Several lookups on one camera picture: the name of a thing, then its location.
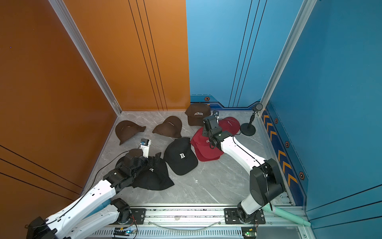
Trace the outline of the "red colorado cap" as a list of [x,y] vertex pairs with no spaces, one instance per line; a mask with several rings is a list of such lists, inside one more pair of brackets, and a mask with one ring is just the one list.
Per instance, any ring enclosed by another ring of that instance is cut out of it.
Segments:
[[195,145],[195,147],[207,147],[209,146],[211,149],[214,149],[212,148],[212,145],[210,144],[210,140],[208,139],[208,137],[204,137],[202,136],[202,133],[203,133],[203,127],[200,128],[196,134],[193,136],[193,139],[191,141],[192,145]]
[[195,153],[196,153],[197,159],[201,162],[218,160],[224,154],[218,148],[211,149],[209,146],[195,147]]

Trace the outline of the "red Colorado cap front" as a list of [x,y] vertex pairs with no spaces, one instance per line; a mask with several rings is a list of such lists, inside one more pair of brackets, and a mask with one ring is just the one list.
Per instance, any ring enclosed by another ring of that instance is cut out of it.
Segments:
[[195,147],[195,153],[196,153],[197,159],[201,162],[218,160],[224,154],[218,148],[211,149],[209,146]]

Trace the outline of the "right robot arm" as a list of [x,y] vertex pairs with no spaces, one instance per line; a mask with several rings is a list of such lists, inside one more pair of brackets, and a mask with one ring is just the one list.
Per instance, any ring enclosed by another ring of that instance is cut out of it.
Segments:
[[249,195],[238,204],[237,215],[241,222],[251,223],[258,210],[265,208],[286,190],[278,163],[256,155],[233,134],[223,131],[216,116],[205,117],[203,122],[203,136],[208,137],[210,146],[231,156],[249,174]]

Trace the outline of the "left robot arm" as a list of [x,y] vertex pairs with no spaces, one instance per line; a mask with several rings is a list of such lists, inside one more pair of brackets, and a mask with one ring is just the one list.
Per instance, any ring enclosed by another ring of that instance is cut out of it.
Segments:
[[116,222],[132,221],[130,206],[122,199],[113,199],[129,187],[146,169],[158,165],[161,153],[154,156],[126,155],[113,170],[83,196],[46,219],[37,217],[27,228],[28,239],[72,239],[79,232],[87,237],[94,231]]

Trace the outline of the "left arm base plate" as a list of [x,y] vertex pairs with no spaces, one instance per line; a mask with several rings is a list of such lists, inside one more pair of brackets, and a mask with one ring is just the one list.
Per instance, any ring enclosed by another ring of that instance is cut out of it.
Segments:
[[117,223],[120,225],[143,225],[146,217],[145,208],[133,208],[122,211],[117,219]]

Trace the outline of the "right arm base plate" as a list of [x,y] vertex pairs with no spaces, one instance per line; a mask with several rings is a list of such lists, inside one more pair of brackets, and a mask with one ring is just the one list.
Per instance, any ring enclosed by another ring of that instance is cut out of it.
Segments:
[[224,219],[225,219],[225,223],[228,225],[234,225],[234,224],[264,225],[266,223],[265,216],[262,210],[257,210],[252,214],[246,214],[243,209],[225,208]]

